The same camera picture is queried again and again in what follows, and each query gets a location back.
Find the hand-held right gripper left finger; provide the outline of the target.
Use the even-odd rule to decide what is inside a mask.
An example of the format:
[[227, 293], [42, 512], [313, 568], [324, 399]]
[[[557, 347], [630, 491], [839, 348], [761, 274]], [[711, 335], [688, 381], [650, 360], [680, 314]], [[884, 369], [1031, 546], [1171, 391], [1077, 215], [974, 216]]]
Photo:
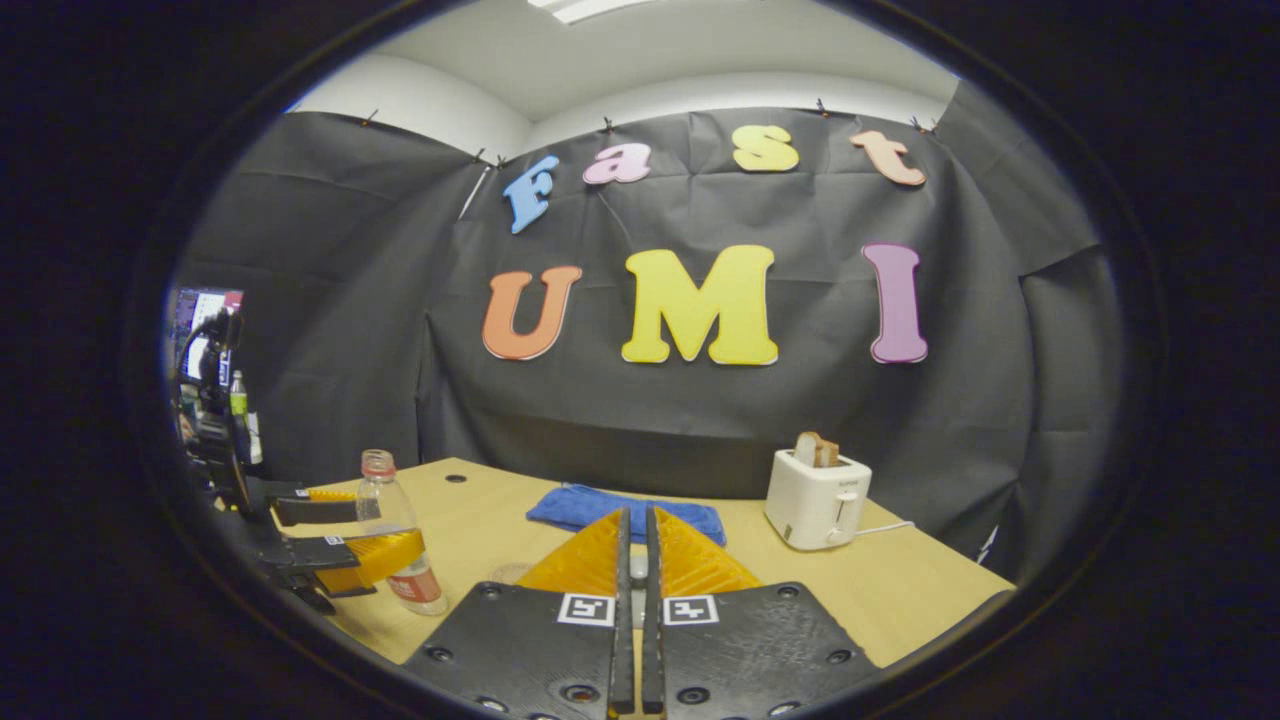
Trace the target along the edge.
[[515, 583], [477, 583], [404, 670], [506, 719], [631, 714], [630, 516], [607, 514]]

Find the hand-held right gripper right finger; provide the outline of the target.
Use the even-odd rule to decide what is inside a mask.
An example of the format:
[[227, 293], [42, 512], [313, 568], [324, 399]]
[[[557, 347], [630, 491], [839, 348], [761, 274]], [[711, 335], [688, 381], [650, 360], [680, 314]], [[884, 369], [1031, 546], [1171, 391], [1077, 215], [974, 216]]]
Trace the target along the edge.
[[646, 511], [643, 708], [794, 719], [881, 671], [800, 582], [759, 582], [673, 514]]

